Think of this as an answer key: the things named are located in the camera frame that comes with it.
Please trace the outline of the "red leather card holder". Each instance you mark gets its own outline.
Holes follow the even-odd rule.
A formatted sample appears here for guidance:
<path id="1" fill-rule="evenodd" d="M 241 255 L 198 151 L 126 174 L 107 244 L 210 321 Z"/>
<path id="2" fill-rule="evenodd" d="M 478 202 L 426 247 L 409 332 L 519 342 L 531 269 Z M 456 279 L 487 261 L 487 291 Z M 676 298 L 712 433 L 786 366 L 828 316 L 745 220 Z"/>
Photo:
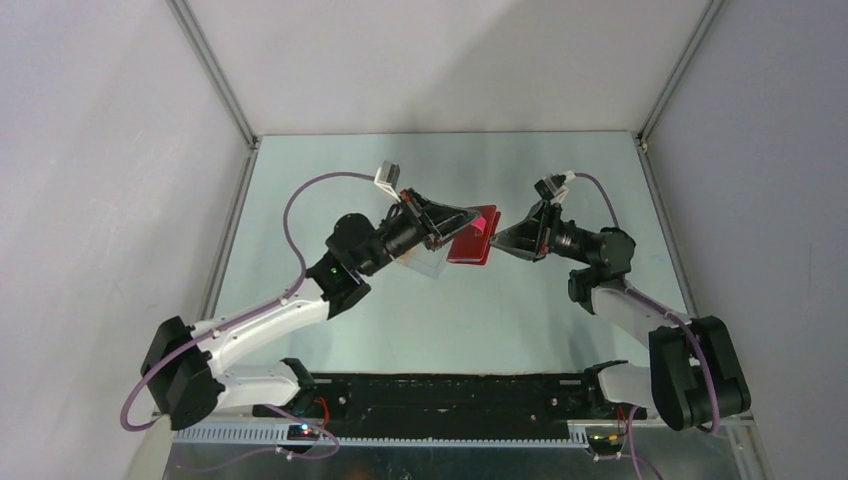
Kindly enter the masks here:
<path id="1" fill-rule="evenodd" d="M 497 231 L 501 212 L 496 205 L 478 206 L 480 217 L 464 229 L 451 243 L 447 262 L 458 265 L 483 266 L 491 251 L 490 240 Z"/>

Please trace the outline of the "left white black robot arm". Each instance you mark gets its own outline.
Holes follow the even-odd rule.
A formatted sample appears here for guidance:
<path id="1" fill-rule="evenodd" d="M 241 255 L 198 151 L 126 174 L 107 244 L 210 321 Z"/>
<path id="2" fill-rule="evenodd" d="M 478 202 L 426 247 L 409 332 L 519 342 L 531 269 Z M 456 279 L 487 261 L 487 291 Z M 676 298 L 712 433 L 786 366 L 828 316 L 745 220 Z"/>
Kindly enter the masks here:
<path id="1" fill-rule="evenodd" d="M 481 214 L 430 200 L 412 188 L 396 199 L 394 216 L 373 224 L 361 213 L 340 217 L 324 254 L 275 296 L 192 324 L 163 321 L 143 360 L 138 384 L 173 431 L 213 413 L 268 404 L 304 416 L 316 403 L 311 373 L 296 358 L 250 366 L 243 359 L 300 329 L 351 310 L 371 291 L 367 278 L 414 250 L 436 251 L 473 226 Z"/>

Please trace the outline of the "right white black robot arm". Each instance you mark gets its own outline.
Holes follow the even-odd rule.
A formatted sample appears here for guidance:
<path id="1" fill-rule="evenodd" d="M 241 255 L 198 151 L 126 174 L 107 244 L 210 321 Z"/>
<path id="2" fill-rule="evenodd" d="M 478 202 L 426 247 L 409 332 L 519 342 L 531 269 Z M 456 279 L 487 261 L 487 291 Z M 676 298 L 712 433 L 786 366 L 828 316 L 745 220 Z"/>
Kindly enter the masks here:
<path id="1" fill-rule="evenodd" d="M 583 229 L 563 220 L 559 205 L 541 200 L 490 244 L 530 262 L 556 255 L 581 263 L 568 276 L 569 299 L 648 350 L 646 367 L 611 361 L 588 369 L 595 382 L 583 388 L 581 402 L 591 416 L 606 418 L 626 404 L 655 412 L 675 431 L 714 432 L 722 419 L 750 409 L 750 389 L 726 324 L 715 316 L 687 316 L 630 283 L 636 243 L 625 231 Z"/>

